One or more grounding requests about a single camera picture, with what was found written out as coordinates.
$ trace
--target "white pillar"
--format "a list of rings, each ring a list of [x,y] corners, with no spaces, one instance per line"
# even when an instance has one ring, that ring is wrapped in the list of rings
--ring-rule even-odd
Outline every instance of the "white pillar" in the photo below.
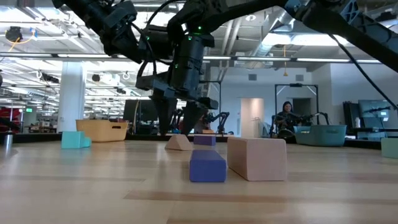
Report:
[[[83,62],[62,65],[57,131],[76,131],[76,120],[85,110],[86,71]]]

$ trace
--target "triangular block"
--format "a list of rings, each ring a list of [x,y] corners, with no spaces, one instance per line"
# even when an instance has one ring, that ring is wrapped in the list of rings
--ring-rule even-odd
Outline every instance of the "triangular block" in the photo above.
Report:
[[[192,151],[193,146],[184,134],[174,134],[168,141],[166,149]]]

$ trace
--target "small beige block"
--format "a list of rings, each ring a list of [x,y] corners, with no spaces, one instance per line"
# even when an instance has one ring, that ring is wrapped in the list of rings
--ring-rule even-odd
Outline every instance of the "small beige block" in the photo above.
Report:
[[[228,167],[248,181],[287,180],[283,139],[228,138]]]
[[[193,146],[184,134],[174,134],[167,142],[165,149],[192,151]]]

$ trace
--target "plastic storage bin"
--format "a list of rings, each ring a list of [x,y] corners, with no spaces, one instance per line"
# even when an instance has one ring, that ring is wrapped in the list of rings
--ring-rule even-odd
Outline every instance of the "plastic storage bin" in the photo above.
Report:
[[[346,136],[346,125],[313,125],[295,127],[297,144],[309,146],[343,146]]]
[[[92,142],[123,141],[126,138],[127,122],[107,120],[76,120],[77,131],[84,131]]]

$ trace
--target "teal block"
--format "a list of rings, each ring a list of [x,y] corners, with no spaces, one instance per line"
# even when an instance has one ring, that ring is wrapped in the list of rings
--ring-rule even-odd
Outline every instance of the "teal block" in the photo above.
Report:
[[[398,138],[381,139],[381,156],[398,159]]]
[[[79,149],[85,145],[84,131],[64,131],[62,132],[62,149]]]
[[[90,147],[91,146],[91,139],[89,137],[85,137],[85,143],[83,147]]]

